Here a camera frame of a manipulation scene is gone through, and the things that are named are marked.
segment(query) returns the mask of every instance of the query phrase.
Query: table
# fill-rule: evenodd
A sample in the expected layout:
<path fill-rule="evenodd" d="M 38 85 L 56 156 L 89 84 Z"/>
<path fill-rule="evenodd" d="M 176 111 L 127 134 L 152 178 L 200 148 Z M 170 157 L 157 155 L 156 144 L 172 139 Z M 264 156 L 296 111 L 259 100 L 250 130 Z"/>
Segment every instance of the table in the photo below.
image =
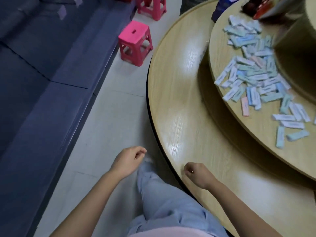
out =
<path fill-rule="evenodd" d="M 222 29 L 228 24 L 229 15 L 239 15 L 243 19 L 250 20 L 250 17 L 239 13 L 242 1 L 239 1 L 227 9 L 217 20 L 214 30 L 212 31 L 210 44 L 209 44 L 209 61 L 213 79 L 215 80 L 227 66 L 233 56 L 242 56 L 241 49 L 235 50 L 227 45 L 228 35 Z M 278 25 L 262 25 L 262 36 L 267 34 L 277 36 L 280 29 Z M 217 88 L 220 95 L 225 95 L 229 88 Z M 294 89 L 290 90 L 295 96 L 294 101 L 301 103 L 312 121 L 314 121 L 316 106 L 301 96 Z M 242 116 L 241 104 L 233 101 L 225 102 L 228 109 L 239 121 L 239 123 L 256 139 L 264 148 L 270 151 L 277 158 L 281 159 L 286 164 L 295 168 L 304 175 L 316 180 L 316 151 L 315 151 L 315 138 L 316 126 L 312 122 L 306 123 L 305 127 L 310 132 L 308 138 L 300 139 L 294 142 L 285 141 L 285 147 L 279 149 L 276 144 L 276 132 L 279 126 L 278 121 L 271 118 L 272 114 L 279 114 L 281 101 L 273 101 L 262 104 L 260 111 L 255 111 L 250 107 L 249 117 Z M 297 132 L 296 129 L 286 129 L 286 134 Z"/>
<path fill-rule="evenodd" d="M 216 3 L 204 2 L 182 15 L 154 49 L 147 105 L 158 144 L 175 175 L 233 235 L 238 236 L 216 199 L 184 175 L 188 161 L 204 163 L 283 236 L 314 236 L 315 182 L 259 145 L 231 115 L 212 84 L 208 55 L 206 60 L 203 56 Z M 258 149 L 245 148 L 249 142 Z"/>

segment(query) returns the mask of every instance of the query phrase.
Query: hand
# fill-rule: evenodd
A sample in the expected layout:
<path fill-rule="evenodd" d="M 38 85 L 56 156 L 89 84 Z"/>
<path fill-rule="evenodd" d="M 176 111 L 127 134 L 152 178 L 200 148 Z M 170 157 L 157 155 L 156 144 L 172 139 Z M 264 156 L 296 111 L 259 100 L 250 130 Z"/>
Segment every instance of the hand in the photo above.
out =
<path fill-rule="evenodd" d="M 110 171 L 124 179 L 132 174 L 142 162 L 147 150 L 141 146 L 134 146 L 123 149 L 115 158 Z"/>
<path fill-rule="evenodd" d="M 219 181 L 202 163 L 188 162 L 184 166 L 184 173 L 196 186 L 210 190 Z"/>

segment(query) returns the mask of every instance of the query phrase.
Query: pink plastic stool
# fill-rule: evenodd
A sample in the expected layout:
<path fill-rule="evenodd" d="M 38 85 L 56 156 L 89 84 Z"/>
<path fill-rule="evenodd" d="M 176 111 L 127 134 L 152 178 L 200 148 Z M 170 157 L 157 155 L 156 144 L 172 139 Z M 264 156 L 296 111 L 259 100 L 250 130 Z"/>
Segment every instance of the pink plastic stool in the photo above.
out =
<path fill-rule="evenodd" d="M 154 2 L 153 9 L 150 8 L 151 2 Z M 159 21 L 161 16 L 167 12 L 166 0 L 136 0 L 137 12 L 140 14 L 142 11 L 149 13 L 155 21 Z"/>
<path fill-rule="evenodd" d="M 143 47 L 147 40 L 149 45 Z M 141 66 L 148 53 L 153 49 L 149 27 L 138 21 L 131 21 L 118 36 L 121 59 Z"/>

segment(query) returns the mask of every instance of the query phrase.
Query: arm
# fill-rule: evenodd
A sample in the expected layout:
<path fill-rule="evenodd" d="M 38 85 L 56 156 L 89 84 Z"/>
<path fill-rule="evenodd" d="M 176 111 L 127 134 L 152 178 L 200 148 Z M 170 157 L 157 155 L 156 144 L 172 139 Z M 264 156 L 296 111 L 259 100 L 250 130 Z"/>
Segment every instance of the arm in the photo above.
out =
<path fill-rule="evenodd" d="M 198 187 L 208 190 L 219 202 L 240 237 L 282 237 L 201 163 L 189 162 L 185 174 Z"/>
<path fill-rule="evenodd" d="M 50 237 L 90 237 L 113 190 L 122 179 L 138 168 L 146 152 L 145 148 L 139 146 L 122 150 L 110 170 L 100 178 Z"/>

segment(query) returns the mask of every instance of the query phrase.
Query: white tile floor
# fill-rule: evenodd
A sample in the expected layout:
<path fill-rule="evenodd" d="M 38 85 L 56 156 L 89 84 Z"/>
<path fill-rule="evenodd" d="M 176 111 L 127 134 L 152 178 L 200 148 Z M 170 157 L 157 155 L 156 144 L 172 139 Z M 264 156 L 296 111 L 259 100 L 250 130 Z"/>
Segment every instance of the white tile floor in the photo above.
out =
<path fill-rule="evenodd" d="M 181 0 L 167 0 L 167 13 L 156 22 L 135 14 L 149 25 L 154 48 L 178 19 Z M 105 78 L 68 163 L 59 179 L 35 237 L 46 237 L 61 223 L 109 170 L 121 149 L 142 145 L 157 160 L 159 175 L 177 185 L 153 135 L 146 106 L 146 78 L 151 52 L 141 67 L 124 62 L 118 52 Z M 136 173 L 123 180 L 111 195 L 93 237 L 121 236 L 129 222 L 142 213 Z"/>

